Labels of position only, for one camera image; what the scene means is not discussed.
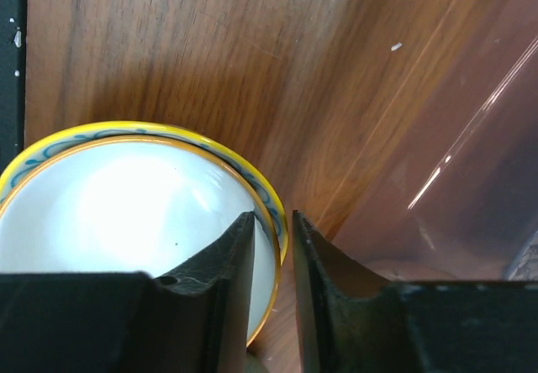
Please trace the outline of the yellow dotted blue bowl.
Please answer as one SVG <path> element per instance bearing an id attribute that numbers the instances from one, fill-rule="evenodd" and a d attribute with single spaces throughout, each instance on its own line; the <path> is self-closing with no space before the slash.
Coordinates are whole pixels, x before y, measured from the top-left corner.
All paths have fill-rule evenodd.
<path id="1" fill-rule="evenodd" d="M 149 134 L 178 139 L 217 155 L 231 165 L 251 184 L 270 213 L 277 233 L 280 261 L 285 260 L 289 243 L 286 212 L 269 181 L 248 160 L 232 149 L 190 129 L 169 124 L 132 120 L 104 121 L 86 123 L 50 134 L 28 146 L 3 170 L 1 198 L 5 199 L 30 171 L 63 150 L 94 139 L 123 134 Z"/>

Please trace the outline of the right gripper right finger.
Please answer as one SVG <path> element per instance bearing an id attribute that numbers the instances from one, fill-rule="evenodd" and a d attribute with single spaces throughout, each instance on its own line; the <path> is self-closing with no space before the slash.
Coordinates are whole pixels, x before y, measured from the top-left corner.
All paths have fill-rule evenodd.
<path id="1" fill-rule="evenodd" d="M 389 281 L 293 212 L 305 372 L 534 372 L 534 281 Z"/>

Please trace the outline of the white orange rim bowl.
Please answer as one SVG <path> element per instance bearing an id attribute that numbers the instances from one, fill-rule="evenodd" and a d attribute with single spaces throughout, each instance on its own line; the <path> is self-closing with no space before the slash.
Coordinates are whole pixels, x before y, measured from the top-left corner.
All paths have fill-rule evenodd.
<path id="1" fill-rule="evenodd" d="M 176 139 L 95 139 L 20 173 L 1 200 L 1 270 L 163 276 L 213 244 L 244 212 L 255 214 L 247 329 L 254 339 L 276 299 L 277 229 L 238 171 Z"/>

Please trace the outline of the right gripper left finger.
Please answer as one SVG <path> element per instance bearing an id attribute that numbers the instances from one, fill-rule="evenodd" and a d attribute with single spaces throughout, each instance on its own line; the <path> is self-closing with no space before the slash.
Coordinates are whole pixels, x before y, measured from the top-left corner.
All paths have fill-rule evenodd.
<path id="1" fill-rule="evenodd" d="M 167 272 L 4 274 L 4 372 L 241 372 L 255 249 L 242 213 Z"/>

